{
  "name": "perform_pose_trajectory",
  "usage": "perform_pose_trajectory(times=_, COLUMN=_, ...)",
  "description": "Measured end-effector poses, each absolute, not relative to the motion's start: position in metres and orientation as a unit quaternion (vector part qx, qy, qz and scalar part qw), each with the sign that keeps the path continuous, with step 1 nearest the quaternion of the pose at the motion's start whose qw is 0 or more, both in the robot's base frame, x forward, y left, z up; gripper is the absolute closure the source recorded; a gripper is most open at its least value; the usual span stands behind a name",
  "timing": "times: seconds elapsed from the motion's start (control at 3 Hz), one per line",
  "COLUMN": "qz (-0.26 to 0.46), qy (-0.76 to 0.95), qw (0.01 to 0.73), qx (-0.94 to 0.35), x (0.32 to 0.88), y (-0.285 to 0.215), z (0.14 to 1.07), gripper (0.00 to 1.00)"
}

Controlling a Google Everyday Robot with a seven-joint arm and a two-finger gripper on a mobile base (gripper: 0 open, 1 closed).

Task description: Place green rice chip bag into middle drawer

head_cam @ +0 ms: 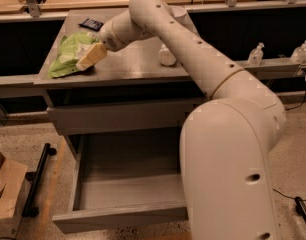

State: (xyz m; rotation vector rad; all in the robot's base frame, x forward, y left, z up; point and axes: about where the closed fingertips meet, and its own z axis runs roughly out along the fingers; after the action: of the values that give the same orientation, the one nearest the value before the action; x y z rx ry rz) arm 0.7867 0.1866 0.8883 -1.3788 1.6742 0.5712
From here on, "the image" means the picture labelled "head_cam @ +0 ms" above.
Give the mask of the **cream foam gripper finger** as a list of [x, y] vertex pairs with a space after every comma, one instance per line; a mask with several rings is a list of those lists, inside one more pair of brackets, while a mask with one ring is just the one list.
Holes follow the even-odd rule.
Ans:
[[76, 63], [80, 71], [84, 71], [107, 56], [107, 49], [102, 43], [93, 44]]

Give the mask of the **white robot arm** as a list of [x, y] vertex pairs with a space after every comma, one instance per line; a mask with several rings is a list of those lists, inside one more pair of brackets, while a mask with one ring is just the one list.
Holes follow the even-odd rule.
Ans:
[[185, 120], [180, 167], [192, 240], [280, 240], [267, 155], [285, 128], [275, 93], [179, 23], [162, 0], [130, 0], [78, 61], [158, 37], [207, 96]]

